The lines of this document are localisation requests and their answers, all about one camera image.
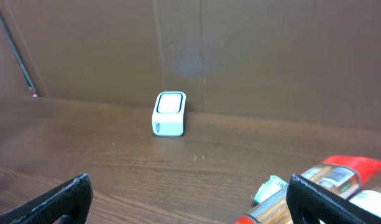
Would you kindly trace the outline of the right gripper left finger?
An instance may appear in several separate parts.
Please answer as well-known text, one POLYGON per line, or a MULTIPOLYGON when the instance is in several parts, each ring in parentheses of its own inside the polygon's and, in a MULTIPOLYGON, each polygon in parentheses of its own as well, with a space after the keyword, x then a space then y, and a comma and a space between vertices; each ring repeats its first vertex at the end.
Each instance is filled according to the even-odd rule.
POLYGON ((0 224, 86 223, 93 200, 87 173, 80 174, 0 216, 0 224))

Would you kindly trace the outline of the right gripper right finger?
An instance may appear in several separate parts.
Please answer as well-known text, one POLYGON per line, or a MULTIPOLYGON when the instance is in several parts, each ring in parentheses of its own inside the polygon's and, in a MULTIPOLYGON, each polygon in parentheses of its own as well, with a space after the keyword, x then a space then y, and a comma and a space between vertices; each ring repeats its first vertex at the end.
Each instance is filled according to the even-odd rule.
POLYGON ((381 218, 293 174, 286 202, 294 224, 381 224, 381 218))

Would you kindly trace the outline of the teal snack packet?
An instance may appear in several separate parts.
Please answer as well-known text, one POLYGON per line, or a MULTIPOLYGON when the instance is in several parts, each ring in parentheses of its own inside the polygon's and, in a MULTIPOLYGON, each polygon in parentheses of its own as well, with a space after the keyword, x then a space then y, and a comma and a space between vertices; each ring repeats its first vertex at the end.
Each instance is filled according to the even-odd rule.
POLYGON ((260 204, 271 197, 273 194, 277 193, 279 190, 284 188, 288 182, 281 179, 276 175, 271 175, 269 180, 262 184, 257 193, 253 196, 254 202, 260 204))

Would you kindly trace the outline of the orange spaghetti packet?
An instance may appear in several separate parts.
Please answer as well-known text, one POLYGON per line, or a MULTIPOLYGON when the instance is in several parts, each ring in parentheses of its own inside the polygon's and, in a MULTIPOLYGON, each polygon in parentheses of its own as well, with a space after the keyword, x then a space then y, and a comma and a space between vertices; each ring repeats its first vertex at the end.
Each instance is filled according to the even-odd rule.
MULTIPOLYGON (((368 180, 381 171, 381 161, 367 157, 330 156, 302 173, 302 177, 349 199, 368 180)), ((235 224, 291 224, 286 203, 288 184, 235 221, 235 224)))

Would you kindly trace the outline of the white tube gold cap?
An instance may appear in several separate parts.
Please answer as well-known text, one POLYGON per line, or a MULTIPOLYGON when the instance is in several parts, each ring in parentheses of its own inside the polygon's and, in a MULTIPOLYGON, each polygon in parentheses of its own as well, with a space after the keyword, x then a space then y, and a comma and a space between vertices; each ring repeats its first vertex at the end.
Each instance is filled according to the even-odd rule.
POLYGON ((381 218, 381 188, 361 190, 349 201, 381 218))

